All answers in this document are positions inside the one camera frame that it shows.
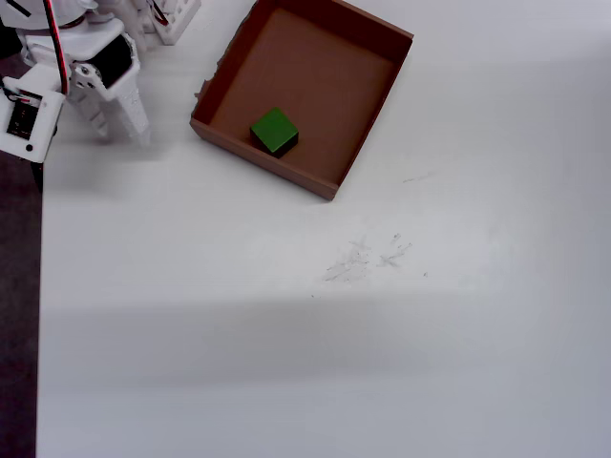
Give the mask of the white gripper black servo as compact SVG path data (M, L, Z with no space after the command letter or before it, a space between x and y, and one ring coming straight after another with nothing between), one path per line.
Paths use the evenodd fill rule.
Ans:
M119 116L130 138L140 146L150 143L151 131L137 83L134 40L120 33L92 58L71 65L68 99L95 133L106 138L109 126L102 103L116 100Z

